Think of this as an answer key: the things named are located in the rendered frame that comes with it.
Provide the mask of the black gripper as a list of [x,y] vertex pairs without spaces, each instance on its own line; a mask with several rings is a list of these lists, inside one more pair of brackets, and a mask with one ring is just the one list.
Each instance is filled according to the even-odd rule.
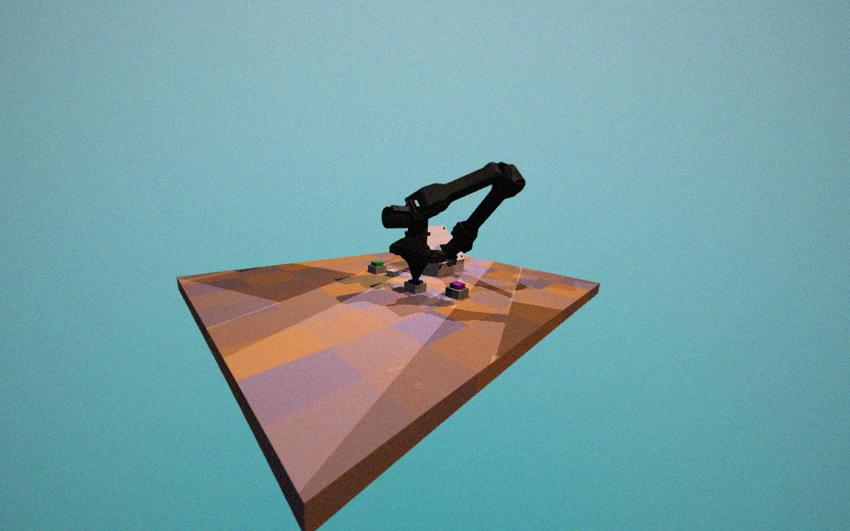
[[416,233],[416,236],[418,236],[419,240],[421,240],[421,250],[414,251],[401,258],[404,258],[404,261],[408,263],[412,279],[414,281],[418,281],[419,277],[422,275],[423,269],[426,268],[427,263],[446,262],[446,252],[438,251],[437,249],[434,251],[429,250],[429,246],[427,245],[427,236],[429,236],[428,229],[408,228],[408,231],[405,231],[404,234],[409,235],[409,237],[414,237],[414,233]]

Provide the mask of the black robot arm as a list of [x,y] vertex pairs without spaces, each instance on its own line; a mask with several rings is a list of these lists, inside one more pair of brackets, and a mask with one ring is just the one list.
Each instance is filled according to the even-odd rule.
[[[506,198],[519,194],[526,185],[526,180],[515,164],[490,162],[484,168],[455,179],[449,184],[423,186],[421,190],[404,199],[405,206],[385,207],[381,214],[382,226],[387,229],[428,229],[429,218],[440,214],[449,207],[451,202],[490,185],[492,185],[491,191],[468,220],[457,222],[453,226],[451,241],[440,244],[442,251],[446,252],[446,259],[455,259],[460,251],[465,254],[472,250],[478,229],[493,214],[494,209],[498,208]],[[418,201],[421,207],[416,207],[414,201]],[[392,247],[395,255],[405,257],[409,253],[421,250],[421,240],[416,233],[414,237],[405,235],[404,238],[394,242]]]

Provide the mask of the green button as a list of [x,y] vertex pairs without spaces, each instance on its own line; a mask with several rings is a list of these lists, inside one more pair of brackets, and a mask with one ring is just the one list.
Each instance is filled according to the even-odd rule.
[[384,262],[381,261],[373,261],[371,265],[368,265],[368,271],[373,274],[381,274],[387,272],[387,266],[384,265]]

